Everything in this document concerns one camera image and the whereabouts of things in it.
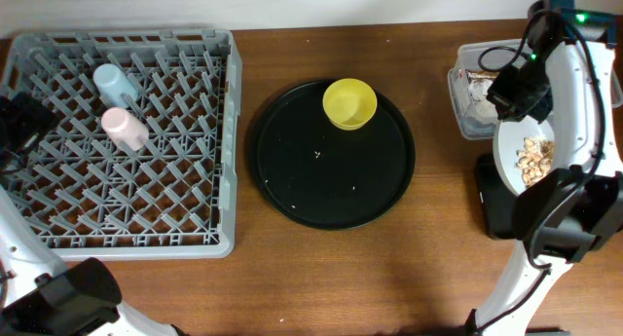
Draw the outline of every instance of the round black tray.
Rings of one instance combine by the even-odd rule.
[[[278,97],[251,136],[249,160],[260,191],[278,211],[318,229],[366,224],[388,211],[411,182],[416,148],[407,121],[383,95],[357,131],[333,126],[322,96],[335,80]]]

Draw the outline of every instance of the white plate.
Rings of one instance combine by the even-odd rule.
[[[522,172],[515,167],[519,161],[517,151],[524,149],[525,137],[543,136],[548,141],[554,141],[554,131],[548,120],[539,124],[532,117],[526,117],[521,122],[497,122],[494,134],[495,167],[504,185],[516,196],[526,190]]]

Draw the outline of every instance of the yellow cup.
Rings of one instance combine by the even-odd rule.
[[[341,130],[354,131],[365,125],[377,111],[377,95],[360,80],[346,78],[329,86],[322,107],[331,123]]]

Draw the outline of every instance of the brown table top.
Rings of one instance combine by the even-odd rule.
[[[484,234],[472,171],[492,143],[461,136],[446,75],[460,45],[517,38],[525,23],[235,32],[243,61],[236,247],[225,259],[107,263],[126,300],[194,336],[390,334],[463,324],[492,292],[512,242]],[[0,42],[4,53],[7,46]],[[623,77],[620,59],[616,72]],[[362,79],[382,92],[416,141],[404,197],[383,218],[348,231],[310,229],[279,214],[245,159],[249,127],[263,108],[288,87],[326,77]],[[622,148],[623,109],[614,115]],[[619,335],[621,251],[623,235],[587,255],[554,286],[531,326]]]

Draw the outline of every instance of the white background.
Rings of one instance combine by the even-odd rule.
[[[28,30],[284,28],[522,19],[536,0],[0,0],[0,37]],[[623,14],[623,0],[576,0]]]

